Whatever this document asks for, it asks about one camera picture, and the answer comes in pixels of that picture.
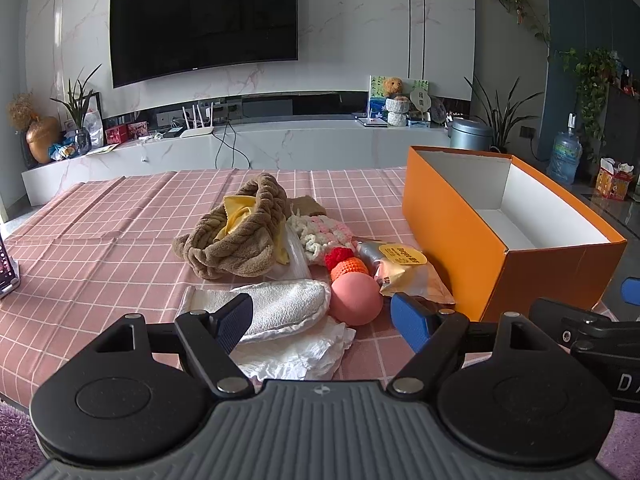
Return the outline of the white tv cabinet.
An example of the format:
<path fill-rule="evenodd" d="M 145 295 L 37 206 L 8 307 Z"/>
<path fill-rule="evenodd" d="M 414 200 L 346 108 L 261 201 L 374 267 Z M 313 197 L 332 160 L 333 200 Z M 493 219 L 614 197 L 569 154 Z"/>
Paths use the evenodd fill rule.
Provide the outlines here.
<path fill-rule="evenodd" d="M 341 170 L 405 165 L 410 146 L 446 148 L 444 128 L 373 128 L 352 119 L 218 126 L 207 136 L 129 141 L 107 152 L 22 173 L 29 201 L 47 203 L 70 186 L 118 177 L 207 169 Z"/>

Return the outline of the potted green plant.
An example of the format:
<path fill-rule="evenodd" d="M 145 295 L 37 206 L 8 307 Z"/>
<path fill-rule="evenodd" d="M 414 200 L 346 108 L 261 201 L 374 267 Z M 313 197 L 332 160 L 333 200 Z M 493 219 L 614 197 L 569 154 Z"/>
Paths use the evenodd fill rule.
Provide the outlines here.
<path fill-rule="evenodd" d="M 88 113 L 90 100 L 96 92 L 88 89 L 88 83 L 101 67 L 101 64 L 96 66 L 84 79 L 80 77 L 75 80 L 69 79 L 66 82 L 64 98 L 52 98 L 53 102 L 62 104 L 65 107 L 66 112 L 73 121 L 75 126 L 74 142 L 79 155 L 87 154 L 91 148 L 90 134 L 84 126 L 84 120 Z"/>
<path fill-rule="evenodd" d="M 537 115 L 522 115 L 521 108 L 526 103 L 540 98 L 544 92 L 535 92 L 524 99 L 514 99 L 515 90 L 520 83 L 520 77 L 518 77 L 504 102 L 501 102 L 498 91 L 495 91 L 494 96 L 490 96 L 477 76 L 473 76 L 472 79 L 465 78 L 465 82 L 471 89 L 472 97 L 480 102 L 482 114 L 474 115 L 474 118 L 492 132 L 491 151 L 506 154 L 511 131 L 523 122 L 537 118 Z"/>

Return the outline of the hanging ivy plant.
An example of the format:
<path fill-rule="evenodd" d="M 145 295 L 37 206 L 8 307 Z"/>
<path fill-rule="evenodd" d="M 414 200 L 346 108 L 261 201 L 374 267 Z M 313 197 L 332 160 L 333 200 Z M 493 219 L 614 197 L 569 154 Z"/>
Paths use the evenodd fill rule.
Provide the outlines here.
<path fill-rule="evenodd" d="M 550 28 L 546 16 L 530 0 L 497 0 L 506 12 L 515 16 L 516 24 L 550 47 Z"/>

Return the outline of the clear plastic bag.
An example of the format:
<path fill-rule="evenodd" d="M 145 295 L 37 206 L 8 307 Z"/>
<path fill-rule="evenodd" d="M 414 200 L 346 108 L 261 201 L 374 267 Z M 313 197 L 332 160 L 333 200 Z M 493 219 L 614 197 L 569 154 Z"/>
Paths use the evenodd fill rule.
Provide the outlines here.
<path fill-rule="evenodd" d="M 311 278 L 303 245 L 300 244 L 297 234 L 288 223 L 283 225 L 281 240 L 282 249 L 285 250 L 288 255 L 288 262 L 276 262 L 266 274 L 266 278 L 273 281 L 292 281 Z"/>

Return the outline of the pink ball toy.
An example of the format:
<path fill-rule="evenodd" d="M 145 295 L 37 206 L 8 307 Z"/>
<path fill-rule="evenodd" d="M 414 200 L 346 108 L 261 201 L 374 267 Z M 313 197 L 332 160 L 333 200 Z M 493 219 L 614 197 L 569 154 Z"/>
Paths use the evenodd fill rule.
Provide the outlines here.
<path fill-rule="evenodd" d="M 352 249 L 334 247 L 324 257 L 331 280 L 329 314 L 348 326 L 371 323 L 382 311 L 378 283 Z"/>

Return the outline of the blue water bottle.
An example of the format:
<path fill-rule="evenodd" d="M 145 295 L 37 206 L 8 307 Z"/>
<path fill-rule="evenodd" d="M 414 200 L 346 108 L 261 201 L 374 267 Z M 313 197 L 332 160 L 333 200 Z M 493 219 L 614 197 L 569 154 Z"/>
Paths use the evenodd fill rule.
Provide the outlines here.
<path fill-rule="evenodd" d="M 560 185 L 572 185 L 581 158 L 582 144 L 576 134 L 576 115 L 570 113 L 566 129 L 554 138 L 547 176 Z"/>

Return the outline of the brown knitted scarf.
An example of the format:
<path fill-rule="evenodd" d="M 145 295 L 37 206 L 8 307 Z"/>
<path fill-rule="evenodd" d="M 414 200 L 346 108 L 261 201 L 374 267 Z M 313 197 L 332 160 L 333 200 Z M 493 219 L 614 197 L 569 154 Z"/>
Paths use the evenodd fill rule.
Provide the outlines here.
<path fill-rule="evenodd" d="M 232 195 L 256 197 L 256 209 L 232 234 L 215 240 L 227 223 L 224 201 L 198 220 L 191 233 L 172 242 L 174 253 L 203 280 L 215 281 L 229 274 L 258 278 L 277 262 L 274 238 L 278 224 L 291 214 L 284 188 L 271 174 L 260 174 Z"/>

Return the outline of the potted green plant right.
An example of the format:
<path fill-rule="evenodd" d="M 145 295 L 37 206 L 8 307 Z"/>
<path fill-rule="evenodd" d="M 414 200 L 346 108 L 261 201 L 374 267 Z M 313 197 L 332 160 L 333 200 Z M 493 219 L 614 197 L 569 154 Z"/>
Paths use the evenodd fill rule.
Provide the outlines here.
<path fill-rule="evenodd" d="M 471 89 L 472 97 L 480 102 L 482 114 L 474 115 L 474 118 L 492 132 L 491 151 L 506 154 L 511 131 L 523 122 L 537 118 L 537 115 L 522 115 L 521 108 L 526 103 L 540 98 L 544 92 L 535 92 L 524 99 L 514 99 L 515 90 L 520 83 L 520 77 L 518 77 L 504 102 L 501 102 L 498 91 L 495 91 L 494 96 L 490 96 L 477 76 L 473 76 L 472 79 L 465 78 L 465 82 Z"/>

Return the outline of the white tissue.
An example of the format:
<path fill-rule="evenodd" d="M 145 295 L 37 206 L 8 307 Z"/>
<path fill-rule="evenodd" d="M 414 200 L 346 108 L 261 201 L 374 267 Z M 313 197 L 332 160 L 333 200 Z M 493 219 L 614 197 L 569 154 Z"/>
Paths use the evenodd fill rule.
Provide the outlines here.
<path fill-rule="evenodd" d="M 252 382 L 329 380 L 355 337 L 356 330 L 327 315 L 303 333 L 239 344 L 231 357 Z"/>

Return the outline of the white towel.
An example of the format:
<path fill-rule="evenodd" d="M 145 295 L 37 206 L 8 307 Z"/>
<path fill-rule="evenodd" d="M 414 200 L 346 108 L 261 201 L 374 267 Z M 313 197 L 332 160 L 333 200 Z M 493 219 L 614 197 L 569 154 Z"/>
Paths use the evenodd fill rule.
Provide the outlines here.
<path fill-rule="evenodd" d="M 240 344 L 303 333 L 326 316 L 331 301 L 331 287 L 311 278 L 263 282 L 229 290 L 189 286 L 182 297 L 179 312 L 205 310 L 213 313 L 239 294 L 247 294 L 253 301 L 253 321 Z"/>

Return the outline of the snack bag yellow label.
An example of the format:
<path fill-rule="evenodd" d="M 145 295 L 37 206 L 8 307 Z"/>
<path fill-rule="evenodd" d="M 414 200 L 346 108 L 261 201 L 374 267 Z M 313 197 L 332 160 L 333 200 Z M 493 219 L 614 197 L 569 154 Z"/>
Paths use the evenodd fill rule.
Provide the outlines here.
<path fill-rule="evenodd" d="M 380 293 L 393 297 L 403 292 L 435 304 L 453 306 L 454 296 L 423 252 L 399 243 L 358 240 L 357 256 L 378 283 Z"/>

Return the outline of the teddy bear on cups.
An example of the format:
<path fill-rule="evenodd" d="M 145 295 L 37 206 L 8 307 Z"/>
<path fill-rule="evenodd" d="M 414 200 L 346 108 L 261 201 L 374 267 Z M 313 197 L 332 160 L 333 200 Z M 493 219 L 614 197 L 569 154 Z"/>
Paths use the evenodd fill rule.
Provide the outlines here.
<path fill-rule="evenodd" d="M 387 123 L 393 127 L 407 125 L 410 101 L 404 95 L 404 85 L 397 77 L 387 77 L 383 81 Z"/>

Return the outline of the golden vase dried flowers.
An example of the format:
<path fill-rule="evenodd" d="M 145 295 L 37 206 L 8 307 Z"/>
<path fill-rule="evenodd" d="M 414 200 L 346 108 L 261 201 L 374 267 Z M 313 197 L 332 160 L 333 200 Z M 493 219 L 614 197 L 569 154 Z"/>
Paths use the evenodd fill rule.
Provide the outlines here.
<path fill-rule="evenodd" d="M 10 124 L 24 134 L 29 153 L 40 165 L 51 160 L 50 148 L 61 140 L 58 118 L 37 113 L 32 92 L 16 94 L 6 106 Z"/>

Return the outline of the white wifi router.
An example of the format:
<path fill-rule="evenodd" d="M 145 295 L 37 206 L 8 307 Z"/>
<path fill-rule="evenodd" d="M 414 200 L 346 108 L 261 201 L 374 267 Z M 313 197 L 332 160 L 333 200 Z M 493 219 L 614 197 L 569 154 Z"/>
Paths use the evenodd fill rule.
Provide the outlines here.
<path fill-rule="evenodd" d="M 205 119 L 202 107 L 193 103 L 191 107 L 182 108 L 184 128 L 180 133 L 181 139 L 196 138 L 197 136 L 211 136 L 214 133 L 213 118 Z"/>

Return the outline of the yellow cloth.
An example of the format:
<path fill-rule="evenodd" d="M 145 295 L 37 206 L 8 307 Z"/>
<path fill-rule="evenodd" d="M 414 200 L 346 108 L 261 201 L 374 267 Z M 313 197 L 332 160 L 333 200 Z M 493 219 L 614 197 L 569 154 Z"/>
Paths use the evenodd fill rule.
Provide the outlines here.
<path fill-rule="evenodd" d="M 232 234 L 256 209 L 256 197 L 250 195 L 227 195 L 224 198 L 224 212 L 227 215 L 227 223 L 217 233 L 215 240 L 222 240 Z M 284 247 L 285 226 L 284 221 L 278 224 L 278 232 L 274 238 L 274 255 L 277 264 L 286 266 L 290 263 L 288 251 Z"/>

